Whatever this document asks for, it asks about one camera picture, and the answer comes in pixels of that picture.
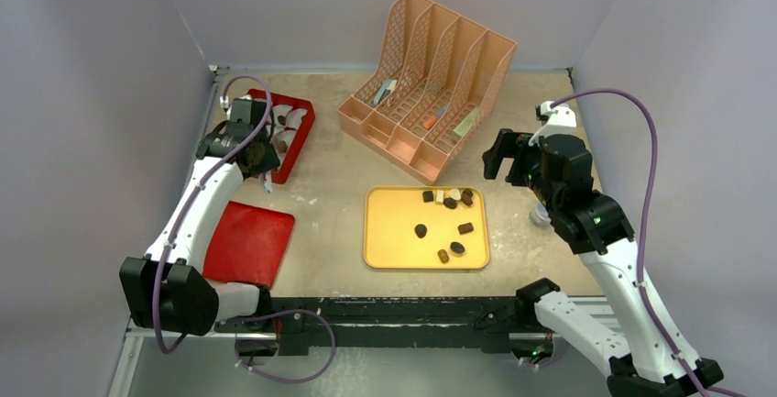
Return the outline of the red box lid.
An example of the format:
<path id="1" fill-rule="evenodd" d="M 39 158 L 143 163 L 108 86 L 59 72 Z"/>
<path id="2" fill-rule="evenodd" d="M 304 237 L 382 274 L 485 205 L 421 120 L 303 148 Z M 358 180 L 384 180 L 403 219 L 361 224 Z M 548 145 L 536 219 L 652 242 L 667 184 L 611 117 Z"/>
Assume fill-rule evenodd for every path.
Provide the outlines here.
<path id="1" fill-rule="evenodd" d="M 291 214 L 229 202 L 207 249 L 203 276 L 272 287 L 294 226 Z"/>

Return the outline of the metal tongs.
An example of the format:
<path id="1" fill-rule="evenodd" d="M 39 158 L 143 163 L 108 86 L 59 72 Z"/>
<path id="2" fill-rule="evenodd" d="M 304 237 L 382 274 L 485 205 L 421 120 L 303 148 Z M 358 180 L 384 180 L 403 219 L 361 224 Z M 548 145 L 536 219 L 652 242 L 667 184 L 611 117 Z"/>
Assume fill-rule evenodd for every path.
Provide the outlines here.
<path id="1" fill-rule="evenodd" d="M 265 172 L 261 175 L 262 187 L 265 193 L 273 193 L 273 183 L 271 173 Z"/>

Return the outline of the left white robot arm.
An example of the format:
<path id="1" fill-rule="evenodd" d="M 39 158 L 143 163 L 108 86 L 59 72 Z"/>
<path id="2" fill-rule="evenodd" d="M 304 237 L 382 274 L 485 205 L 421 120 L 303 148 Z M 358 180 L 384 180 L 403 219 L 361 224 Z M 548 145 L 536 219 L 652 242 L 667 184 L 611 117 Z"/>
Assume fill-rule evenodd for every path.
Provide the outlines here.
<path id="1" fill-rule="evenodd" d="M 143 256 L 126 258 L 119 269 L 131 319 L 139 327 L 202 336 L 234 317 L 252 332 L 272 323 L 264 287 L 215 281 L 203 273 L 234 192 L 244 180 L 279 166 L 268 135 L 267 100 L 236 98 L 226 115 L 220 128 L 200 141 L 192 176 L 160 235 Z"/>

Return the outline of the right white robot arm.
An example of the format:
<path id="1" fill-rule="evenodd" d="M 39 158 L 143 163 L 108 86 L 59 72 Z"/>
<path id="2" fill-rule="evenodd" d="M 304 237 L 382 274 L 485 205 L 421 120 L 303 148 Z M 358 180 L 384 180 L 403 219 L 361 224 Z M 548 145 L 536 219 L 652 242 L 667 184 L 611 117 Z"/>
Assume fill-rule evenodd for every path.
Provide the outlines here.
<path id="1" fill-rule="evenodd" d="M 505 159 L 512 161 L 506 182 L 530 189 L 544 205 L 553 231 L 592 274 L 620 329 L 581 311 L 547 278 L 517 290 L 517 323 L 561 336 L 601 371 L 613 396 L 707 396 L 723 371 L 673 323 L 624 211 L 594 187 L 585 142 L 569 134 L 533 142 L 528 133 L 502 129 L 482 155 L 485 179 L 496 179 Z"/>

